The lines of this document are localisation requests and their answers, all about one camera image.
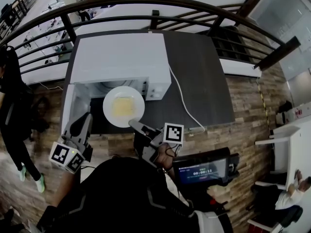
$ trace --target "plate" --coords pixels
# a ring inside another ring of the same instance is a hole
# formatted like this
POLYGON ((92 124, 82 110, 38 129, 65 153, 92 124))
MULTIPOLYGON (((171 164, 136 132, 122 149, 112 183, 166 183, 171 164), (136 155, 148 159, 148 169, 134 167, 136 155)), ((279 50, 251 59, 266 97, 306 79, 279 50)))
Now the plate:
POLYGON ((129 86, 119 86, 109 91, 103 102, 103 111, 107 120, 119 127, 128 128, 128 122, 132 119, 139 121, 145 112, 145 101, 141 94, 129 86), (113 103, 116 98, 132 98, 133 99, 133 111, 130 116, 115 116, 113 114, 113 103))

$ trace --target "green sneaker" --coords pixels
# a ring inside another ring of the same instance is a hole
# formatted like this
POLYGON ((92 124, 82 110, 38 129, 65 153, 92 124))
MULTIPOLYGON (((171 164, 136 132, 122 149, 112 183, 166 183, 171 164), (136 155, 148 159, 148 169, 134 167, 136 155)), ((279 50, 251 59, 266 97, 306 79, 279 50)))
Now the green sneaker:
POLYGON ((20 181, 24 182, 25 181, 25 173, 26 173, 27 169, 25 166, 23 166, 22 170, 19 171, 19 179, 20 181))
POLYGON ((45 190, 43 175, 41 175, 40 180, 36 181, 35 183, 37 184, 38 191, 43 193, 45 190))

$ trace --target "display screen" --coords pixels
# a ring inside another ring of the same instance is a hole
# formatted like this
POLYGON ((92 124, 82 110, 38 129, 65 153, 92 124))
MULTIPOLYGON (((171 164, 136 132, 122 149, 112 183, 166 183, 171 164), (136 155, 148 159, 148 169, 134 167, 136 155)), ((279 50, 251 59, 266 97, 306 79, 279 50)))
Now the display screen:
POLYGON ((179 167, 179 177, 183 184, 198 183, 225 177, 226 159, 179 167))

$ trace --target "white cable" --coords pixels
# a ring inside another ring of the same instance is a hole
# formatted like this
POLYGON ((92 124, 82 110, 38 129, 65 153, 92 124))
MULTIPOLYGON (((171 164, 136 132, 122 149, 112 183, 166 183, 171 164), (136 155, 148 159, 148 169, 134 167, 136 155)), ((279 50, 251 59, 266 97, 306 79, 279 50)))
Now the white cable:
POLYGON ((60 88, 59 86, 57 86, 57 87, 52 87, 52 88, 48 88, 48 87, 46 87, 44 84, 42 84, 42 83, 40 83, 40 82, 39 82, 39 84, 42 85, 43 87, 47 88, 48 90, 52 90, 52 89, 57 89, 57 88, 59 88, 59 89, 61 89, 61 90, 63 91, 63 88, 60 88))
POLYGON ((202 125, 201 123, 199 123, 199 121, 198 121, 197 119, 195 119, 195 118, 189 113, 189 111, 187 110, 186 105, 185 105, 185 102, 184 102, 184 98, 183 98, 183 93, 182 93, 182 91, 181 91, 179 82, 178 82, 177 78, 175 77, 175 75, 174 75, 174 73, 173 73, 171 67, 170 67, 170 71, 171 71, 171 74, 173 75, 174 79, 176 80, 176 83, 177 83, 177 86, 178 86, 179 92, 180 92, 181 101, 183 102, 183 105, 184 105, 184 108, 185 108, 186 112, 187 112, 188 115, 189 115, 198 125, 200 125, 200 127, 203 129, 203 131, 202 131, 202 132, 199 132, 199 133, 204 133, 204 132, 205 132, 205 128, 203 127, 203 125, 202 125))
MULTIPOLYGON (((214 219, 214 218, 219 218, 220 216, 223 216, 223 215, 226 215, 228 214, 228 212, 224 212, 224 213, 221 213, 219 215, 216 215, 216 216, 207 216, 204 212, 201 212, 203 214, 203 216, 205 216, 207 219, 214 219)), ((193 217, 194 215, 196 215, 195 212, 193 212, 191 215, 189 215, 189 217, 193 217)))

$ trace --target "metal railing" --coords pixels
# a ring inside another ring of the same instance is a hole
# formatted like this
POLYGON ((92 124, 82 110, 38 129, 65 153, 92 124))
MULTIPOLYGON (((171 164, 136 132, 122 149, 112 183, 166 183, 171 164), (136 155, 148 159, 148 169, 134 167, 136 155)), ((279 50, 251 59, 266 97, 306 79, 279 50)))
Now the metal railing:
POLYGON ((15 0, 9 5, 9 10, 0 17, 0 40, 3 40, 3 38, 20 24, 37 1, 38 0, 15 0))
MULTIPOLYGON (((241 36, 241 37, 247 38, 249 40, 252 40, 254 42, 257 42, 259 44, 262 44, 262 45, 264 45, 264 46, 266 46, 272 50, 271 53, 268 53, 268 52, 264 52, 262 50, 258 50, 254 47, 247 46, 243 43, 232 42, 230 40, 221 39, 221 38, 218 39, 221 41, 226 41, 230 44, 238 44, 239 46, 243 46, 243 47, 248 48, 250 50, 257 51, 261 54, 265 54, 266 57, 261 58, 258 56, 253 56, 253 55, 248 54, 248 53, 243 53, 243 52, 234 51, 234 50, 221 49, 223 51, 228 51, 228 52, 232 51, 236 54, 249 55, 249 57, 251 57, 251 58, 256 58, 259 62, 255 63, 255 68, 260 67, 261 70, 265 70, 265 69, 269 68, 270 66, 272 66, 273 64, 278 62, 280 59, 282 59, 284 56, 286 56, 287 54, 292 52, 294 49, 299 47, 300 43, 296 37, 291 39, 289 42, 284 43, 281 40, 279 40, 278 38, 274 37, 273 35, 269 34, 266 31, 264 31, 263 29, 261 29, 257 25, 246 20, 245 18, 234 14, 230 10, 224 9, 224 8, 232 8, 232 7, 237 7, 237 6, 241 6, 241 4, 232 4, 232 5, 226 5, 226 6, 221 6, 221 7, 215 7, 215 6, 212 6, 209 4, 205 4, 205 3, 193 1, 193 0, 84 0, 84 1, 80 1, 78 3, 70 4, 70 5, 55 9, 53 11, 50 11, 44 15, 41 15, 41 16, 35 18, 34 20, 26 23, 22 27, 15 30, 11 35, 9 35, 5 39, 3 39, 0 42, 0 46, 2 46, 4 44, 8 44, 11 40, 15 39, 16 37, 18 37, 22 33, 27 32, 31 28, 40 25, 41 23, 44 23, 48 20, 51 20, 51 19, 54 19, 57 17, 61 17, 61 19, 64 23, 63 27, 49 31, 49 32, 46 32, 46 33, 43 33, 39 36, 36 36, 32 39, 29 39, 27 42, 22 42, 20 45, 15 47, 15 50, 25 46, 26 44, 28 44, 30 42, 33 42, 33 41, 38 40, 42 37, 48 36, 50 34, 53 34, 53 33, 56 33, 56 32, 62 31, 62 30, 67 31, 69 38, 63 39, 63 40, 60 40, 60 41, 57 41, 57 42, 54 42, 54 43, 51 43, 51 44, 48 44, 48 45, 45 45, 42 47, 39 47, 39 48, 34 49, 32 51, 29 51, 29 52, 19 56, 19 59, 22 57, 25 57, 29 54, 32 54, 34 52, 43 50, 45 48, 64 44, 64 43, 67 43, 69 41, 71 41, 74 44, 76 41, 76 38, 77 38, 76 33, 74 31, 74 28, 77 28, 77 27, 80 27, 83 25, 93 24, 93 23, 103 23, 103 22, 108 22, 108 21, 121 21, 121 20, 148 20, 148 21, 150 21, 149 29, 159 29, 159 30, 165 29, 165 26, 162 25, 165 22, 173 22, 173 24, 174 24, 173 26, 176 26, 179 23, 186 23, 185 27, 189 27, 192 25, 200 25, 200 26, 204 26, 206 28, 204 30, 204 31, 206 31, 206 35, 214 37, 214 38, 217 38, 216 35, 218 34, 219 31, 234 33, 238 36, 241 36), (76 12, 78 10, 85 10, 85 9, 94 8, 94 7, 116 5, 116 4, 161 4, 161 5, 184 7, 187 9, 191 9, 192 11, 185 13, 185 14, 182 14, 182 15, 179 15, 179 16, 173 16, 173 17, 161 16, 158 11, 153 11, 152 15, 105 17, 105 18, 92 19, 89 21, 78 22, 78 23, 73 23, 73 24, 70 22, 70 19, 68 16, 69 13, 73 13, 73 12, 76 12), (207 20, 207 21, 206 20, 199 20, 199 19, 207 17, 207 16, 214 16, 213 23, 208 23, 209 21, 212 21, 212 20, 207 20), (267 43, 265 43, 261 40, 258 40, 257 38, 254 38, 254 37, 249 36, 247 34, 241 33, 239 31, 235 31, 235 30, 231 30, 228 28, 221 27, 220 25, 225 18, 232 20, 235 23, 244 25, 244 26, 256 31, 257 33, 262 34, 263 36, 268 37, 269 39, 278 43, 279 47, 275 49, 275 48, 269 46, 267 43)), ((64 53, 70 53, 70 52, 71 52, 71 50, 65 50, 65 51, 53 53, 50 55, 50 57, 58 56, 58 55, 62 55, 64 53)), ((42 60, 42 59, 48 58, 48 57, 49 56, 44 56, 44 57, 40 57, 38 59, 31 60, 27 63, 22 64, 21 66, 24 67, 28 64, 37 62, 39 60, 42 60)), ((34 70, 38 70, 41 68, 66 63, 68 61, 69 60, 62 60, 62 61, 57 61, 54 63, 42 65, 39 67, 34 67, 34 68, 31 68, 29 70, 22 72, 22 74, 27 73, 27 72, 31 72, 34 70)))

